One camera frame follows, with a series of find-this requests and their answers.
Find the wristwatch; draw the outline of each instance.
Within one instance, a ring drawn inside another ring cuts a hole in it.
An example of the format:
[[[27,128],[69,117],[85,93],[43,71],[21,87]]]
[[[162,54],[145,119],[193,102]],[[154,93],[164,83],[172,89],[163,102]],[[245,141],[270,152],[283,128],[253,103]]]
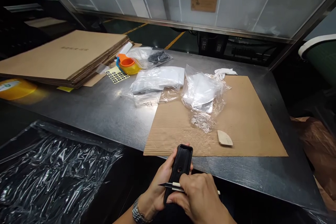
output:
[[[143,216],[143,214],[139,213],[139,209],[138,209],[139,198],[137,198],[136,201],[133,204],[133,209],[132,209],[133,219],[137,224],[150,223],[150,222],[152,222],[152,220],[150,220],[150,221],[146,220],[145,217]]]

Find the wood chip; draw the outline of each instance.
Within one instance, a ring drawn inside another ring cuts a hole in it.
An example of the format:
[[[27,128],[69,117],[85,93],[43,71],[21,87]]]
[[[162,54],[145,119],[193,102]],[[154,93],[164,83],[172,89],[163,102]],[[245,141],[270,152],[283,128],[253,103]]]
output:
[[[218,138],[219,144],[221,145],[228,145],[228,146],[233,145],[231,137],[229,137],[229,135],[226,134],[224,131],[217,130],[217,138]]]

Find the black phone case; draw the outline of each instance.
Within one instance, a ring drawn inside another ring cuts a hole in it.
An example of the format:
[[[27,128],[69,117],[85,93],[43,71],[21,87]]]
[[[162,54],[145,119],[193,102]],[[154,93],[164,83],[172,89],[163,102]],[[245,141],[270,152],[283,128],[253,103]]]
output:
[[[189,174],[191,158],[193,156],[193,148],[187,145],[180,144],[177,147],[176,158],[173,163],[173,169],[171,171],[171,176],[169,179],[170,183],[179,182],[180,177],[183,173]],[[174,192],[171,188],[166,188],[164,193],[163,203],[166,205],[168,196]]]

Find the brown label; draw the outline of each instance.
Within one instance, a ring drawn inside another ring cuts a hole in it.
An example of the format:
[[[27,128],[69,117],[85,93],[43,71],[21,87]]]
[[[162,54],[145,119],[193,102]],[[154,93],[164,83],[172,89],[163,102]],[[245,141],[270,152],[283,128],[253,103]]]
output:
[[[216,12],[217,0],[191,0],[192,11]]]

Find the green bin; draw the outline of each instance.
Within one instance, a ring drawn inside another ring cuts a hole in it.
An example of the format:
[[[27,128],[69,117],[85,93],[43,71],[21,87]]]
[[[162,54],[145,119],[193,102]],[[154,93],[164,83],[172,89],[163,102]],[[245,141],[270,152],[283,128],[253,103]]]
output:
[[[336,35],[309,40],[300,48],[299,54],[302,59],[308,60],[330,85],[336,87],[336,39],[323,40],[322,37],[335,38]]]

